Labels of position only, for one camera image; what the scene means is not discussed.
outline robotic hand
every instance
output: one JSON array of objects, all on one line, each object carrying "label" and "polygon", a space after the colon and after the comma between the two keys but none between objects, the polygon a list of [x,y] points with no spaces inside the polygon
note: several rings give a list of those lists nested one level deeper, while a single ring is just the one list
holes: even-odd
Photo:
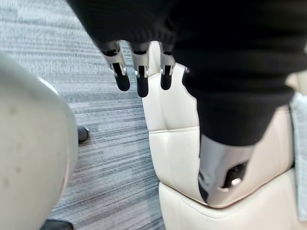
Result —
[{"label": "robotic hand", "polygon": [[218,207],[243,180],[275,109],[292,98],[286,77],[306,68],[306,1],[68,3],[120,90],[130,87],[121,39],[130,43],[140,97],[148,94],[151,41],[160,42],[164,90],[171,86],[175,60],[187,67],[183,83],[197,99],[200,120],[199,189],[208,205]]}]

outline gray fabric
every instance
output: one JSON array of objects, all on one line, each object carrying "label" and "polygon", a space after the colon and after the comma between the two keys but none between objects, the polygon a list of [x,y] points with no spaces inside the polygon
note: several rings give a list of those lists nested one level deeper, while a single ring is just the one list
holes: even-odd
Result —
[{"label": "gray fabric", "polygon": [[307,96],[296,92],[290,108],[294,135],[298,219],[307,221]]},{"label": "gray fabric", "polygon": [[133,69],[128,69],[132,90],[120,92],[63,0],[0,0],[0,50],[50,82],[69,102],[78,124],[90,129],[65,197],[51,216],[79,230],[163,230]]}]

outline leather upholstery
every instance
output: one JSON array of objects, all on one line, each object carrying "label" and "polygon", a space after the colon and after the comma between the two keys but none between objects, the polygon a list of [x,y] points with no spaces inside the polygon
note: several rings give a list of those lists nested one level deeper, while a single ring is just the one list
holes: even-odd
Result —
[{"label": "leather upholstery", "polygon": [[[296,216],[292,123],[286,105],[276,110],[257,144],[237,193],[218,209],[206,206],[198,189],[196,100],[181,83],[183,71],[176,64],[168,91],[160,87],[160,74],[151,76],[143,98],[166,229],[307,230],[307,223],[299,223]],[[306,93],[304,74],[291,75],[288,84]]]},{"label": "leather upholstery", "polygon": [[[153,165],[159,180],[203,202],[198,189],[199,126],[196,101],[181,83],[184,67],[177,64],[170,90],[160,87],[160,74],[149,78],[143,99]],[[254,192],[293,164],[292,127],[287,107],[280,108],[257,144],[238,193],[221,207]]]},{"label": "leather upholstery", "polygon": [[167,230],[306,230],[296,213],[294,170],[276,177],[229,207],[207,208],[160,183]]}]

